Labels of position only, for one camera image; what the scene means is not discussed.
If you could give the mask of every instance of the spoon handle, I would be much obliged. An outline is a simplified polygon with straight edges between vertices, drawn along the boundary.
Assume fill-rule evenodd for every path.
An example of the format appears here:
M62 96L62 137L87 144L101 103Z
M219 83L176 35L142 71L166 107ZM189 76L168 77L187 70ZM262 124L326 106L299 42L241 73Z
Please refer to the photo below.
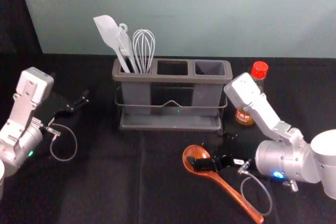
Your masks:
M219 184L222 189L227 191L231 195L231 197L233 197L241 205L241 207L251 216L255 223L262 224L264 222L264 217L259 214L255 209L253 209L248 203L246 203L242 195L237 192L232 186L226 183L225 180L223 180L217 173L211 172L207 175L211 180Z

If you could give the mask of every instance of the red bottle cap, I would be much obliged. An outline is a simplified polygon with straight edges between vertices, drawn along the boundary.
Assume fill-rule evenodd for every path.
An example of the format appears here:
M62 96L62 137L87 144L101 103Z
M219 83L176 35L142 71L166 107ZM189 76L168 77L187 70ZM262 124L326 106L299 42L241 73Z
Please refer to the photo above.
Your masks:
M256 79L264 79L268 72L268 65L263 61L256 61L253 64L251 76Z

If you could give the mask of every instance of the white spatula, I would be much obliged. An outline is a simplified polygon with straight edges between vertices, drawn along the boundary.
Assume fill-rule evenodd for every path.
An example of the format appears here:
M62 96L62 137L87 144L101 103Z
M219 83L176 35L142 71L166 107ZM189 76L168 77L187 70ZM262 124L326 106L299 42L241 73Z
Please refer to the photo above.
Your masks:
M108 15L102 15L93 18L100 36L106 45L111 47L117 54L118 59L120 61L120 65L125 73L130 73L130 69L128 68L124 57L120 51L120 43L117 39L117 35L119 33L119 27L114 19Z

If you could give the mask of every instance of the blue led light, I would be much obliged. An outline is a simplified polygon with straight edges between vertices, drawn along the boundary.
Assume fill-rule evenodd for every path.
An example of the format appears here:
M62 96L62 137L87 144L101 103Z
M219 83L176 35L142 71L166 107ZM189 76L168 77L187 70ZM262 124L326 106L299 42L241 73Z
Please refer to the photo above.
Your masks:
M273 172L273 176L277 178L284 178L284 175L281 172Z

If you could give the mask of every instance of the light blue wall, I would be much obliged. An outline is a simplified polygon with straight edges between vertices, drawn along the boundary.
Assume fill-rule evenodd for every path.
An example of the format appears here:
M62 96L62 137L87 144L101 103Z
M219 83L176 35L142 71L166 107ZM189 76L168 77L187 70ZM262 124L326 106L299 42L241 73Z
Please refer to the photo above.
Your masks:
M45 53L114 54L92 20L153 31L160 56L336 57L336 0L26 0Z

